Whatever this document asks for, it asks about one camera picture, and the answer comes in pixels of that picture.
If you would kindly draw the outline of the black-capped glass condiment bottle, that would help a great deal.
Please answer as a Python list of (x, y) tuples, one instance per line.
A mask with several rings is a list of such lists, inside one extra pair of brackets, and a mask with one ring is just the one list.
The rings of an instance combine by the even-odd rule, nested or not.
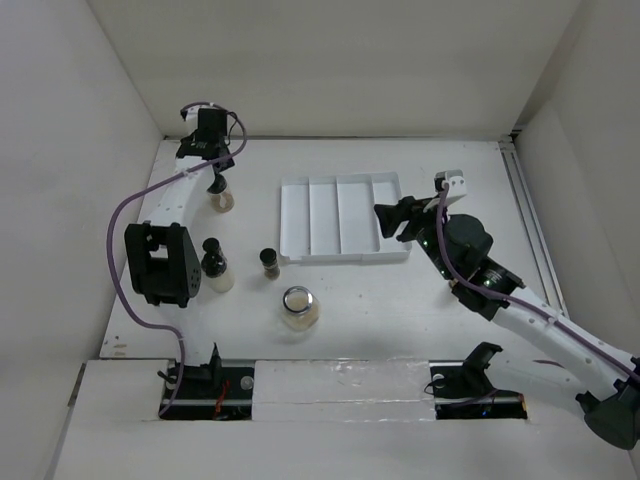
[(213, 208), (218, 213), (229, 212), (234, 207), (234, 197), (226, 178), (222, 174), (216, 174), (214, 176), (214, 181), (208, 187), (207, 193), (211, 199)]

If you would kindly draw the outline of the small dark spice shaker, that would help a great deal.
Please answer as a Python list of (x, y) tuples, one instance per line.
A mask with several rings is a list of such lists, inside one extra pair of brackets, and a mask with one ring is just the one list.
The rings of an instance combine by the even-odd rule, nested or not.
[(264, 269), (264, 275), (270, 280), (275, 280), (280, 276), (280, 267), (278, 264), (278, 255), (273, 248), (264, 248), (259, 258)]

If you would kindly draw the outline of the wide glass jar metal rim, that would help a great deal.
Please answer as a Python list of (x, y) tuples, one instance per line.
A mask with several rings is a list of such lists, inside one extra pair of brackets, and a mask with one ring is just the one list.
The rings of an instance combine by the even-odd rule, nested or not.
[(304, 286), (288, 288), (282, 296), (281, 308), (283, 321), (294, 331), (306, 331), (320, 318), (320, 302)]

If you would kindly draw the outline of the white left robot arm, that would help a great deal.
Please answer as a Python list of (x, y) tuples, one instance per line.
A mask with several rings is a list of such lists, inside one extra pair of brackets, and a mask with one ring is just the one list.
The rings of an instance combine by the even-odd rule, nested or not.
[(201, 260), (189, 227), (205, 203), (231, 207), (222, 172), (235, 165), (230, 156), (230, 112), (211, 103), (194, 103), (180, 111), (191, 133), (180, 141), (175, 157), (179, 178), (164, 191), (158, 205), (124, 234), (131, 285), (184, 339), (188, 384), (201, 396), (222, 387), (222, 371), (212, 365), (214, 345), (205, 338), (203, 321), (193, 300), (202, 281)]

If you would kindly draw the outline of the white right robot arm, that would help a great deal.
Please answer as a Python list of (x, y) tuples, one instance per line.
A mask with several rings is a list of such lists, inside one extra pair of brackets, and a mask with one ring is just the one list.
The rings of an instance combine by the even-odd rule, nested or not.
[(475, 217), (448, 213), (440, 196), (405, 197), (374, 212), (384, 238), (416, 242), (467, 310), (545, 354), (518, 360), (482, 342), (440, 384), (448, 398), (514, 391), (581, 418), (606, 443), (630, 451), (639, 442), (639, 359), (570, 321), (520, 277), (493, 260), (492, 236)]

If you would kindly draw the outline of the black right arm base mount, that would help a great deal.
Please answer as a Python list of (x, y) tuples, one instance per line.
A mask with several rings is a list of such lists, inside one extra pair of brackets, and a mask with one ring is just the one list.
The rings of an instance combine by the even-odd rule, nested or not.
[(482, 342), (464, 360), (435, 361), (423, 393), (435, 400), (437, 420), (527, 420), (523, 397), (496, 389), (486, 376), (490, 361), (503, 349)]

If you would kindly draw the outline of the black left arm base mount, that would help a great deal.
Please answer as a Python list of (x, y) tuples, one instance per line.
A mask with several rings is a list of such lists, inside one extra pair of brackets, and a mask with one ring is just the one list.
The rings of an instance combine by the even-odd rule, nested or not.
[(184, 368), (171, 361), (157, 375), (163, 380), (159, 418), (168, 421), (244, 421), (252, 417), (255, 361), (223, 360), (214, 346), (211, 359)]

